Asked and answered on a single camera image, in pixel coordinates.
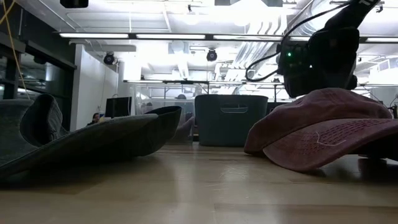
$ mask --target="white wall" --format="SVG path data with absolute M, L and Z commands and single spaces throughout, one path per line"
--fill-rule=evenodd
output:
M 94 113 L 105 112 L 106 99 L 117 93 L 118 74 L 76 46 L 71 131 L 84 128 Z

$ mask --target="baseball cap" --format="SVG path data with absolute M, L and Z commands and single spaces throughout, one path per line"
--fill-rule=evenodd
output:
M 258 121 L 244 151 L 304 172 L 346 154 L 395 157 L 391 144 L 397 141 L 398 120 L 384 105 L 349 90 L 325 88 Z

